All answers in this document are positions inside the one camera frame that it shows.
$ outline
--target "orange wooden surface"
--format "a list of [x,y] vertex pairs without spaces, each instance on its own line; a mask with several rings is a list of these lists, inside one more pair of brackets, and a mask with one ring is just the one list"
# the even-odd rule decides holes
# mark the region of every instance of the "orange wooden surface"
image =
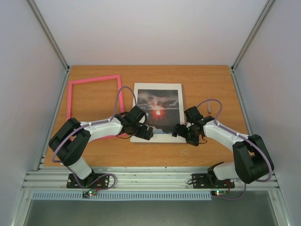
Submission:
[[[181,83],[184,109],[202,100],[219,99],[223,111],[219,121],[239,132],[246,133],[246,126],[228,66],[219,65],[102,65],[73,66],[69,81],[98,76],[120,74],[123,86],[134,89],[135,82]],[[71,116],[79,121],[95,121],[112,115],[117,81],[100,81],[73,86]],[[133,104],[130,91],[123,91],[125,110]],[[67,87],[60,105],[53,134],[66,121]],[[211,115],[215,116],[218,104],[211,103]],[[199,108],[208,115],[207,105]],[[221,161],[232,161],[230,150],[212,139],[194,147],[187,144],[141,144],[117,137],[90,142],[83,157],[91,166],[210,166]],[[48,149],[45,166],[52,163],[52,150]]]

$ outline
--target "purple cable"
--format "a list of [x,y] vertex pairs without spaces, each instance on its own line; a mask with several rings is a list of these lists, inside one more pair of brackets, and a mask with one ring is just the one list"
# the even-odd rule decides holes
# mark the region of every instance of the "purple cable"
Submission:
[[81,187],[81,188],[89,188],[92,184],[94,184],[97,180],[99,180],[100,178],[103,178],[103,177],[106,177],[106,176],[111,176],[114,178],[114,182],[113,184],[110,186],[110,187],[107,187],[107,188],[100,188],[100,190],[109,190],[111,189],[112,187],[114,187],[117,183],[117,177],[115,176],[115,174],[112,174],[112,173],[105,173],[105,174],[102,174],[101,176],[99,176],[95,181],[93,181],[91,184],[88,185],[88,187],[85,187],[83,185],[80,184],[79,182],[79,179],[78,177],[76,176],[76,174],[74,172],[72,172],[75,180],[76,180],[76,183]]
[[[227,132],[229,132],[229,133],[231,133],[231,134],[237,136],[237,134],[239,134],[239,133],[237,133],[236,131],[231,130],[231,129],[225,127],[225,126],[223,126],[222,124],[220,124],[220,123],[217,121],[218,117],[220,116],[220,114],[221,114],[221,112],[222,112],[222,103],[221,103],[219,100],[217,100],[217,99],[208,99],[208,100],[204,100],[204,101],[202,101],[201,103],[199,103],[199,104],[197,105],[197,107],[201,106],[203,103],[208,102],[208,101],[215,101],[215,102],[219,103],[220,106],[221,106],[220,109],[219,109],[219,111],[218,111],[218,113],[217,113],[217,115],[216,115],[216,117],[215,117],[215,119],[214,119],[214,123],[215,123],[218,127],[221,127],[223,130],[225,130],[225,131],[227,131]],[[260,150],[260,148],[257,147],[253,142],[249,141],[247,138],[243,137],[242,135],[238,135],[238,137],[241,138],[241,139],[243,139],[244,141],[246,141],[249,145],[251,145],[252,147],[254,147],[254,148],[259,152],[259,154],[262,155],[263,159],[265,160],[265,162],[266,162],[266,164],[267,164],[267,166],[268,166],[268,168],[269,168],[269,176],[268,176],[268,178],[265,179],[265,180],[256,180],[256,181],[258,181],[258,182],[268,182],[268,181],[272,178],[272,172],[273,172],[272,166],[271,166],[271,164],[270,164],[268,158],[265,156],[265,154],[262,152],[262,150]]]

